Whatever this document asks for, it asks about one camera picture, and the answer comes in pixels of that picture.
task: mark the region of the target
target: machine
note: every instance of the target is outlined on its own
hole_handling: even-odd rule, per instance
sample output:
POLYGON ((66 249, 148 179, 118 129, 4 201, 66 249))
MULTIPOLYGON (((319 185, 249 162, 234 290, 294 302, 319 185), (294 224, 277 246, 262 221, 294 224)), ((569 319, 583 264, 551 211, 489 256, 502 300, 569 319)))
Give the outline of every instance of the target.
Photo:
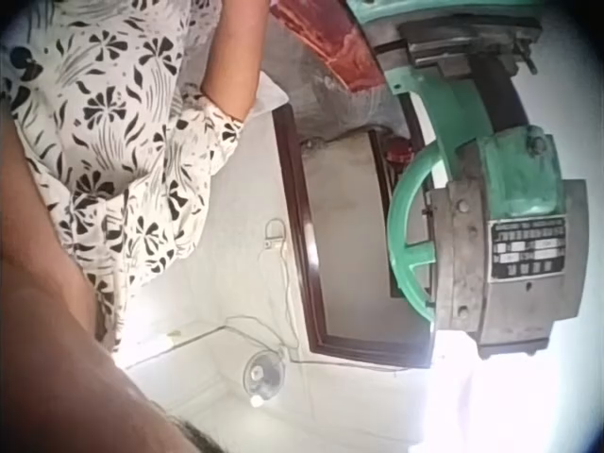
POLYGON ((390 261, 409 303, 436 329, 463 330, 486 358, 534 354, 577 316, 589 231, 583 180, 565 180, 554 138, 527 117, 512 77, 532 73, 542 29, 535 0, 348 0, 394 94, 422 99, 436 141, 398 182, 390 261), (428 193, 432 240, 407 243, 411 202, 428 193), (433 291, 414 269, 433 266, 433 291))

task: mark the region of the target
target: woman's arm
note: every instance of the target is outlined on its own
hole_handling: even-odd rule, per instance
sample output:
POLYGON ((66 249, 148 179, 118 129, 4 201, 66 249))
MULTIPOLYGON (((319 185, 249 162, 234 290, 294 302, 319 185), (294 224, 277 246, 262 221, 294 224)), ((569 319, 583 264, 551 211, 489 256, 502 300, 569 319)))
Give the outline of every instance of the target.
POLYGON ((238 120, 256 99, 269 5, 269 0, 223 0, 202 91, 238 120))

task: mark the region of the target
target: fan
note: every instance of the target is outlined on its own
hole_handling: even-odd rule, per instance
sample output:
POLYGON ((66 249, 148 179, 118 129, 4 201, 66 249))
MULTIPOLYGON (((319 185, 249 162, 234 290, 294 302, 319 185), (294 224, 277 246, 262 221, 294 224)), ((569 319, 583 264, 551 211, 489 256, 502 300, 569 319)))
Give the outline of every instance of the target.
POLYGON ((250 404, 258 408, 274 398, 283 386, 285 365, 273 351, 261 351, 253 356, 243 371, 243 387, 250 395, 250 404))

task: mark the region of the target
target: electrical cord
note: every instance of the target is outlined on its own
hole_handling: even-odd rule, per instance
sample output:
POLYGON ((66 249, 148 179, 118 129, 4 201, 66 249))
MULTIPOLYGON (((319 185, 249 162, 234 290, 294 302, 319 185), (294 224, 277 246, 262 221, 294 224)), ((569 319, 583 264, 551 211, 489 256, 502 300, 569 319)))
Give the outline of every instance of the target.
MULTIPOLYGON (((169 352, 172 352, 172 351, 178 350, 182 347, 188 346, 189 344, 204 340, 204 339, 208 338, 209 336, 214 335, 218 332, 222 332, 222 331, 227 331, 227 332, 239 335, 240 337, 245 339, 248 343, 250 343, 256 347, 261 347, 265 350, 274 352, 274 353, 278 354, 282 359, 286 359, 284 357, 283 351, 282 351, 282 349, 285 349, 287 351, 287 360, 290 363, 294 363, 296 365, 319 365, 319 366, 334 366, 334 367, 341 367, 341 368, 356 368, 356 369, 361 369, 361 370, 375 371, 375 372, 380 372, 380 373, 394 373, 394 374, 401 372, 401 371, 409 370, 409 368, 404 368, 404 367, 392 368, 392 367, 381 367, 381 366, 372 366, 372 365, 359 365, 356 363, 346 363, 346 362, 339 362, 339 361, 300 361, 300 360, 292 357, 292 352, 297 351, 300 347, 300 339, 299 339, 297 332, 295 330, 295 327, 294 327, 294 319, 292 317, 292 310, 290 307, 289 295, 290 295, 291 279, 290 279, 290 273, 288 271, 287 260, 285 258, 285 247, 286 247, 286 243, 287 243, 287 227, 285 225, 285 222, 283 222, 283 220, 281 220, 279 218, 273 218, 273 219, 269 220, 266 223, 266 225, 264 226, 264 240, 271 241, 271 240, 274 240, 277 238, 279 238, 279 240, 281 241, 281 246, 279 248, 279 259, 280 259, 280 263, 281 263, 281 277, 283 278, 284 285, 285 285, 285 294, 284 294, 285 319, 288 324, 288 327, 290 328, 292 336, 295 338, 295 346, 287 344, 287 342, 285 342, 285 340, 283 340, 283 337, 281 337, 281 335, 279 335, 279 333, 273 327, 269 326, 266 322, 262 321, 260 318, 258 318, 256 316, 240 314, 240 315, 228 316, 225 319, 225 322, 221 326, 213 328, 207 332, 200 333, 199 335, 196 335, 185 342, 176 344, 174 347, 170 348, 169 350, 160 352, 160 353, 154 355, 153 357, 146 358, 142 361, 138 361, 133 364, 130 364, 128 367, 126 367, 126 370, 130 369, 136 365, 139 365, 141 363, 144 363, 146 361, 151 361, 153 359, 161 357, 169 352), (279 223, 281 225, 282 234, 280 236, 269 236, 269 228, 272 223, 279 223), (277 345, 278 345, 279 349, 275 349, 274 347, 255 338, 254 336, 252 336, 236 327, 231 326, 230 323, 232 323, 234 321, 252 321, 252 322, 258 324, 259 326, 265 328, 277 339, 277 345)), ((262 254, 264 254, 267 251, 268 251, 268 249, 264 248, 263 250, 261 250, 259 252, 258 263, 259 263, 260 268, 261 268, 260 258, 262 257, 262 254)), ((266 281, 266 278, 264 277, 264 273, 262 273, 262 279, 263 279, 265 288, 268 288, 269 285, 266 281)), ((268 293, 268 297, 269 297, 271 306, 274 309, 275 301, 273 300, 270 291, 267 291, 267 293, 268 293)))

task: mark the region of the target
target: floral dress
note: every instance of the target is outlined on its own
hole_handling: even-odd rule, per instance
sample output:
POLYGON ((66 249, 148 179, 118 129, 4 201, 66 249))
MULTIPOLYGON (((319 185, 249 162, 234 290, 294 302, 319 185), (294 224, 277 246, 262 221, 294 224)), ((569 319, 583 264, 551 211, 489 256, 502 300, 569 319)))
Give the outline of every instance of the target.
POLYGON ((197 245, 242 124, 179 87, 211 0, 43 1, 2 37, 2 94, 60 242, 96 289, 97 338, 197 245))

